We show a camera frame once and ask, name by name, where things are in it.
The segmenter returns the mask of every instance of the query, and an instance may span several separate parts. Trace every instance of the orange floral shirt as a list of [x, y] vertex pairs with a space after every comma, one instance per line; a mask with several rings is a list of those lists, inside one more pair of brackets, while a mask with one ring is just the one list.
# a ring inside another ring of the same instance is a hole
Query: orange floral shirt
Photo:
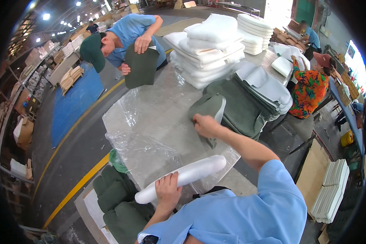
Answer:
[[293, 66], [293, 74], [298, 83], [291, 92], [293, 105], [289, 114], [306, 119], [325, 97], [329, 77], [317, 70], [301, 71], [296, 60], [293, 61]]

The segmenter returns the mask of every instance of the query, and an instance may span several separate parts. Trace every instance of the green baseball cap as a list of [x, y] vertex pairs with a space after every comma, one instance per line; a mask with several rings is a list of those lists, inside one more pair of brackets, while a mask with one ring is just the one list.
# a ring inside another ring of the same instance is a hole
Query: green baseball cap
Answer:
[[98, 73], [102, 71], [106, 64], [106, 59], [103, 56], [102, 50], [100, 50], [101, 40], [100, 33], [94, 33], [85, 38], [80, 46], [81, 57], [93, 64]]

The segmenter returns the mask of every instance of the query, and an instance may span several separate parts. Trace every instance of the concrete floor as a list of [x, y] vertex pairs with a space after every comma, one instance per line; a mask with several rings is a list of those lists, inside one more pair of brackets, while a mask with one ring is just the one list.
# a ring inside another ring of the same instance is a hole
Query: concrete floor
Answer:
[[[199, 6], [180, 10], [153, 10], [153, 8], [147, 8], [146, 12], [147, 14], [168, 16], [164, 18], [165, 25], [181, 19], [175, 16], [206, 19], [212, 12], [237, 16], [237, 12]], [[166, 50], [168, 49], [162, 41], [161, 44]], [[109, 62], [106, 62], [104, 70], [100, 73], [100, 78], [107, 90], [122, 79], [119, 72]], [[34, 203], [29, 210], [29, 226], [40, 228], [69, 191], [112, 149], [105, 138], [106, 129], [102, 121], [102, 115], [127, 91], [128, 89], [124, 84], [117, 87], [91, 110], [62, 144], [62, 147], [51, 161], [39, 186]], [[55, 91], [45, 91], [34, 127], [30, 152], [36, 180], [40, 178], [43, 169], [54, 153], [50, 139], [54, 96]], [[342, 133], [334, 127], [333, 121], [337, 113], [332, 112], [332, 106], [333, 102], [320, 111], [323, 116], [321, 121], [316, 121], [315, 130], [336, 160], [342, 155], [342, 149], [339, 145], [340, 136], [346, 132], [348, 125], [343, 125]], [[291, 176], [295, 178], [300, 162], [306, 156], [308, 146], [293, 155], [288, 155], [290, 151], [302, 143], [302, 140], [287, 123], [268, 133], [268, 130], [276, 123], [277, 121], [268, 123], [259, 140], [280, 157]], [[249, 168], [243, 160], [239, 160], [234, 168], [254, 186], [257, 186], [258, 173]], [[230, 184], [231, 182], [224, 179], [224, 183]], [[49, 230], [57, 232], [61, 236], [62, 243], [96, 243], [73, 203], [79, 194], [80, 191], [62, 208], [48, 226]], [[318, 243], [317, 237], [320, 234], [321, 226], [321, 224], [313, 223], [308, 217], [301, 243]]]

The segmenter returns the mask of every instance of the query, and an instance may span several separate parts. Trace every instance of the light blue shirt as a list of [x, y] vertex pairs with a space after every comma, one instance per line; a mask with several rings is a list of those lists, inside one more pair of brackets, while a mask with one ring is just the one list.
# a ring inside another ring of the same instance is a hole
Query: light blue shirt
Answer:
[[[133, 44], [137, 37], [142, 36], [147, 28], [156, 22], [153, 15], [143, 14], [129, 14], [122, 19], [118, 20], [117, 23], [107, 31], [113, 32], [117, 35], [123, 44], [123, 48], [116, 48], [112, 53], [107, 56], [107, 60], [115, 66], [119, 67], [125, 61], [126, 49], [129, 45]], [[156, 45], [156, 50], [159, 52], [159, 58], [157, 60], [157, 67], [160, 66], [166, 57], [164, 48], [158, 43], [156, 38], [152, 36], [152, 41]]]
[[318, 39], [318, 35], [317, 35], [317, 33], [314, 31], [314, 30], [312, 30], [312, 28], [311, 27], [307, 27], [306, 28], [306, 32], [305, 32], [308, 36], [309, 36], [309, 42], [310, 43], [312, 43], [312, 44], [314, 44], [312, 47], [314, 47], [314, 48], [320, 48], [320, 40]]
[[205, 194], [138, 236], [157, 236], [158, 244], [181, 244], [187, 233], [205, 244], [298, 244], [306, 216], [292, 177], [281, 161], [270, 160], [259, 172], [257, 194], [236, 196], [228, 189]]

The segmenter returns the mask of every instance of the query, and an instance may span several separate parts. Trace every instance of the red cap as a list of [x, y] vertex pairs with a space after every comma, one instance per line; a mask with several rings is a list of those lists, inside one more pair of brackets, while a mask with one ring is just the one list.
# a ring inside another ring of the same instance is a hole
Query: red cap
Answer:
[[320, 54], [320, 53], [317, 53], [314, 51], [313, 56], [315, 57], [315, 59], [319, 65], [327, 67], [327, 68], [331, 68], [331, 65], [329, 64], [329, 59], [331, 58], [331, 55], [329, 55], [327, 53]]

